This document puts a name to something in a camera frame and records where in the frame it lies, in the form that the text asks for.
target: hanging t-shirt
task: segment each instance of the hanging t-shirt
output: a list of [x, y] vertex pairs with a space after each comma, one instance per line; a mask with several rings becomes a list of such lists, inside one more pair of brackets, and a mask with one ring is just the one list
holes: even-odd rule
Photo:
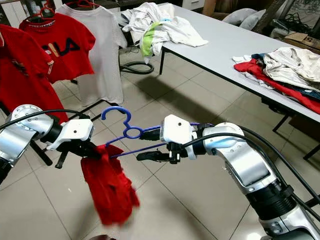
[[62, 5], [56, 10], [83, 23], [95, 36], [89, 53], [94, 74], [78, 77], [78, 88], [84, 106], [98, 100], [121, 104], [124, 101], [119, 70], [119, 46], [127, 41], [113, 13], [102, 6], [93, 10], [75, 10]]
[[25, 19], [19, 28], [34, 37], [54, 61], [51, 83], [94, 73], [88, 54], [96, 39], [81, 22], [56, 13], [53, 20], [42, 23]]
[[[63, 109], [47, 78], [53, 63], [28, 33], [0, 24], [0, 102], [10, 112], [22, 104]], [[68, 120], [64, 112], [53, 115]]]

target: white t-shirt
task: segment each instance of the white t-shirt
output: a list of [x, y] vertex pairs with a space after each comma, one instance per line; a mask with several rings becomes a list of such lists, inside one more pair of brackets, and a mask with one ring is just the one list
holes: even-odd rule
[[116, 17], [103, 6], [93, 10], [75, 10], [63, 4], [56, 12], [83, 23], [95, 36], [95, 44], [89, 52], [94, 74], [77, 78], [82, 104], [88, 106], [101, 99], [110, 103], [123, 103], [119, 46], [127, 47], [127, 41], [118, 27]]

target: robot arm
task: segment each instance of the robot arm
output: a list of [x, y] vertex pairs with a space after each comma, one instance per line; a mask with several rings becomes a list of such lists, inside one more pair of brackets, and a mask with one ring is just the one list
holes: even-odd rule
[[[224, 160], [225, 169], [246, 196], [259, 216], [260, 224], [272, 239], [320, 240], [319, 229], [306, 210], [293, 198], [292, 187], [285, 186], [265, 156], [245, 140], [234, 136], [217, 136], [181, 149], [183, 144], [192, 140], [222, 133], [244, 136], [240, 127], [233, 123], [224, 122], [216, 126], [205, 124], [193, 129], [189, 122], [169, 115], [161, 123], [160, 130], [160, 139], [167, 143], [169, 154], [161, 155], [157, 151], [154, 156], [158, 159], [162, 157], [173, 164], [180, 162], [181, 157], [194, 160], [197, 155], [220, 156]], [[148, 153], [141, 153], [137, 159], [148, 157]]]
[[[39, 107], [24, 104], [18, 106], [6, 122], [42, 111]], [[0, 130], [0, 184], [8, 172], [16, 165], [31, 140], [40, 140], [47, 144], [48, 150], [57, 150], [64, 154], [56, 165], [61, 168], [68, 152], [86, 157], [95, 155], [95, 145], [90, 142], [93, 132], [90, 119], [72, 119], [58, 124], [46, 114], [21, 120]]]
[[[12, 112], [7, 122], [40, 111], [34, 105], [21, 105]], [[92, 132], [90, 119], [74, 119], [58, 124], [46, 114], [31, 116], [0, 129], [0, 183], [31, 140], [41, 140], [47, 144], [48, 150], [62, 152], [56, 168], [62, 167], [68, 152], [81, 157], [98, 157], [94, 151], [95, 145], [90, 142]], [[160, 138], [167, 143], [169, 153], [144, 152], [137, 159], [176, 164], [184, 157], [195, 160], [197, 155], [218, 155], [272, 239], [320, 240], [319, 229], [293, 197], [293, 189], [279, 179], [268, 164], [267, 156], [253, 149], [241, 136], [244, 136], [243, 131], [232, 123], [224, 122], [216, 126], [204, 124], [194, 129], [188, 121], [169, 115], [161, 123], [160, 132], [147, 132], [141, 137], [146, 140]]]

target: white table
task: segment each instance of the white table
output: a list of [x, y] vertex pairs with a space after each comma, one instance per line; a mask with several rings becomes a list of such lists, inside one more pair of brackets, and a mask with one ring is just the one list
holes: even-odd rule
[[163, 70], [165, 53], [173, 53], [228, 82], [281, 105], [289, 112], [303, 115], [320, 123], [319, 114], [274, 90], [260, 86], [236, 71], [233, 67], [235, 64], [232, 60], [233, 56], [239, 57], [257, 53], [268, 53], [277, 48], [291, 45], [179, 6], [174, 6], [174, 9], [175, 16], [187, 19], [200, 36], [204, 40], [208, 40], [209, 43], [203, 46], [192, 47], [184, 44], [165, 42], [162, 47], [160, 74]]

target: hanger hook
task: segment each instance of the hanger hook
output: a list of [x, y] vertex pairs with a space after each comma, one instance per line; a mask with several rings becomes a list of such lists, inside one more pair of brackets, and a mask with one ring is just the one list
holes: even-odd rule
[[[106, 108], [101, 113], [101, 119], [102, 120], [106, 120], [106, 115], [111, 110], [119, 110], [119, 111], [124, 112], [126, 114], [126, 120], [123, 121], [123, 124], [126, 126], [126, 128], [123, 130], [123, 136], [125, 138], [137, 139], [137, 138], [141, 137], [141, 135], [144, 133], [144, 130], [141, 127], [138, 127], [138, 126], [130, 126], [129, 121], [131, 120], [131, 113], [129, 112], [128, 109], [126, 109], [126, 108], [124, 108], [122, 106], [110, 106], [110, 107]], [[138, 130], [139, 134], [136, 135], [136, 136], [128, 135], [128, 131], [132, 130], [132, 129]]]

